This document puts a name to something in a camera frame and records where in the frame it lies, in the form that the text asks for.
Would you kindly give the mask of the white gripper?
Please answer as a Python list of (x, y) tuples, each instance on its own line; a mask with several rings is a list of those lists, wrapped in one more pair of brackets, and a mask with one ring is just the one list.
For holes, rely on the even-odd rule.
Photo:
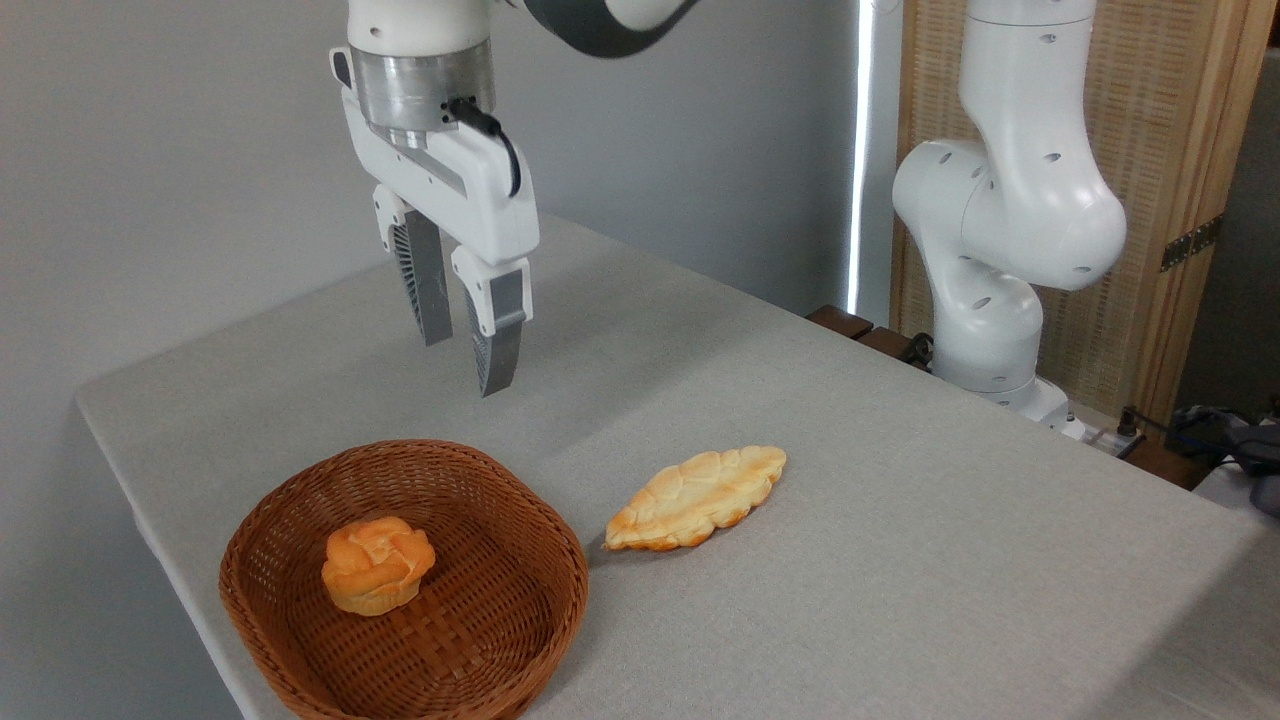
[(381, 243), (399, 268), (422, 342), (452, 337), (440, 231), (462, 243), (451, 265), (463, 286), (483, 397), (511, 386), (522, 328), (532, 318), (530, 261), (540, 242), (532, 178), (517, 193), (506, 145), (466, 124), (394, 145), (340, 90), (356, 155), (380, 184), (372, 192)]

